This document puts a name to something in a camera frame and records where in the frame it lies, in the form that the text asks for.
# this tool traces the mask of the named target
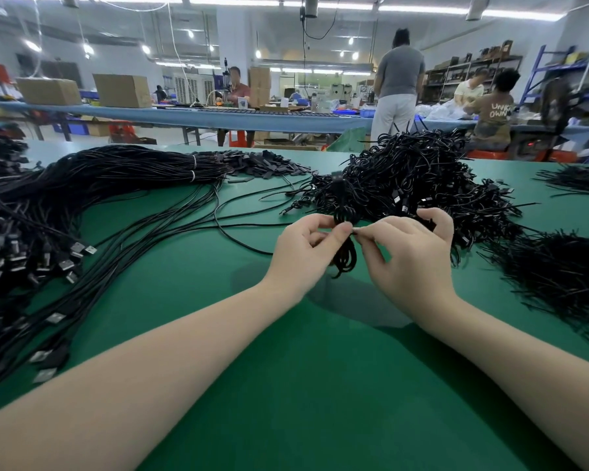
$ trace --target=person in brown shirt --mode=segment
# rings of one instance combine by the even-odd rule
[[[238,107],[239,97],[243,97],[249,102],[251,99],[251,88],[240,82],[240,68],[237,66],[231,66],[229,68],[229,74],[231,76],[231,92],[227,93],[227,102],[232,102],[234,107]],[[222,147],[225,144],[225,136],[227,133],[227,129],[218,129],[216,138],[219,147]],[[253,139],[255,138],[255,131],[247,131],[246,137],[247,147],[251,147],[253,145]]]
[[[469,150],[506,150],[510,144],[510,117],[515,100],[510,91],[519,80],[514,69],[505,69],[493,81],[493,93],[477,98],[467,106],[465,112],[478,114],[478,123],[473,130]]]

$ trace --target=gray t-shirt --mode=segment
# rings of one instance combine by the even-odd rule
[[[416,81],[425,71],[423,54],[407,44],[395,47],[384,55],[377,67],[382,76],[380,97],[393,94],[416,94]]]

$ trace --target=right hand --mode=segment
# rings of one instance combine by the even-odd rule
[[[354,229],[373,283],[402,311],[423,324],[456,297],[450,249],[454,221],[440,208],[417,210],[436,224],[433,232],[416,220],[386,217]],[[376,243],[391,254],[386,262]]]

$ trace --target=red chair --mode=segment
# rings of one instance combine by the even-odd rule
[[[469,159],[508,160],[508,152],[491,152],[489,150],[472,150],[467,154]]]
[[[547,150],[542,150],[534,158],[533,162],[543,162]],[[552,150],[550,155],[550,162],[558,163],[576,163],[578,161],[578,154],[569,150]]]
[[[247,136],[246,132],[238,131],[238,140],[234,140],[231,136],[231,131],[229,131],[229,147],[246,147],[247,146]]]

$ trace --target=green table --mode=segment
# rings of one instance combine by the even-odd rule
[[[31,160],[83,146],[30,142]],[[159,146],[191,152],[201,148]],[[348,154],[279,153],[329,173]],[[589,236],[589,197],[554,193],[537,170],[555,165],[474,161],[479,177],[515,188],[521,223],[539,230],[577,229]],[[277,186],[281,179],[225,184],[223,200]],[[83,222],[92,242],[183,196],[186,188],[99,205]],[[258,209],[258,198],[232,202],[221,214]],[[275,196],[263,202],[283,201]],[[253,221],[291,221],[279,210]],[[228,232],[272,251],[279,228]],[[371,285],[361,252],[355,270],[325,276],[308,296],[267,329],[212,385],[142,470],[563,470],[573,463],[476,367],[406,316]],[[82,326],[71,365],[142,332],[255,284],[269,258],[215,230],[174,237],[147,253],[110,288]],[[558,319],[530,311],[498,270],[476,251],[453,271],[458,294],[475,306],[589,360],[589,344]],[[58,288],[42,293],[55,297]],[[22,368],[0,386],[0,406],[31,387]]]

